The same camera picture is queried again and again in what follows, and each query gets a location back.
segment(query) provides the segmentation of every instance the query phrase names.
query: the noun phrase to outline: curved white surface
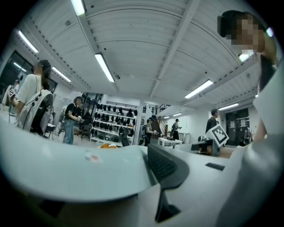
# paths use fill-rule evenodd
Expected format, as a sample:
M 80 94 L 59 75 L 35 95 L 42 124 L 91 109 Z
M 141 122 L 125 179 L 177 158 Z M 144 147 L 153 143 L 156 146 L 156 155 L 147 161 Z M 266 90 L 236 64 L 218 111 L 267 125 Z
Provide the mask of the curved white surface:
M 147 147 L 84 148 L 43 139 L 0 118 L 0 165 L 17 188 L 46 199 L 98 202 L 150 188 Z M 91 161 L 90 155 L 98 157 Z

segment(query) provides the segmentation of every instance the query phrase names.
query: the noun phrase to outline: ceiling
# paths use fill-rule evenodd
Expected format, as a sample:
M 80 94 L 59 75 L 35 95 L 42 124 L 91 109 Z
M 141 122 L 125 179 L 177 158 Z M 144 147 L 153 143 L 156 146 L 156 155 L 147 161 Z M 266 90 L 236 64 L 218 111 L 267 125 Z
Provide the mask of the ceiling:
M 176 106 L 224 106 L 253 97 L 259 61 L 243 64 L 241 50 L 217 33 L 217 16 L 249 11 L 238 0 L 84 0 L 77 17 L 71 0 L 42 0 L 17 29 L 72 81 L 68 87 Z M 115 78 L 106 78 L 101 52 Z M 210 79 L 202 93 L 185 96 Z

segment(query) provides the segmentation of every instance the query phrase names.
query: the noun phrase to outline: blue jeans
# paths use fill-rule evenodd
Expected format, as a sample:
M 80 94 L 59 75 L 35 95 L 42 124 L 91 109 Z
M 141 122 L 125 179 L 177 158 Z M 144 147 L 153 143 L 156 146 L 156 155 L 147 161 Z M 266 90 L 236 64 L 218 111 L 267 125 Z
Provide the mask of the blue jeans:
M 74 120 L 65 119 L 64 125 L 65 125 L 65 135 L 63 139 L 63 143 L 65 144 L 73 144 L 74 140 Z

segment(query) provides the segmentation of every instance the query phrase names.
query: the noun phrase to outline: chair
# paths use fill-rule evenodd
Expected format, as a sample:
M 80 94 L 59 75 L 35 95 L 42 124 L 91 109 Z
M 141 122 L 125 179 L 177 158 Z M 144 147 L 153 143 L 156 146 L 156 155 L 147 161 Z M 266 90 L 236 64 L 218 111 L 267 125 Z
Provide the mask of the chair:
M 83 140 L 83 136 L 86 135 L 86 134 L 90 138 L 90 130 L 91 130 L 91 126 L 90 125 L 83 125 L 81 127 L 81 131 L 82 131 L 81 140 Z

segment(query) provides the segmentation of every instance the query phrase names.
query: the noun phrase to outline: pants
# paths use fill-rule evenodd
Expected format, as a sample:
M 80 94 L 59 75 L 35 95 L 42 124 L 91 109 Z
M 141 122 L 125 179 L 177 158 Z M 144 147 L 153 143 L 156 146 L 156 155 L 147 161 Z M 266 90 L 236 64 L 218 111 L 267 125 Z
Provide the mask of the pants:
M 151 134 L 146 134 L 145 135 L 145 145 L 144 145 L 144 147 L 147 147 L 150 142 L 151 142 Z
M 178 131 L 174 131 L 173 138 L 179 140 L 178 138 Z
M 63 143 L 65 144 L 73 144 L 74 140 L 74 120 L 66 119 L 64 121 L 65 125 L 65 135 L 63 139 Z

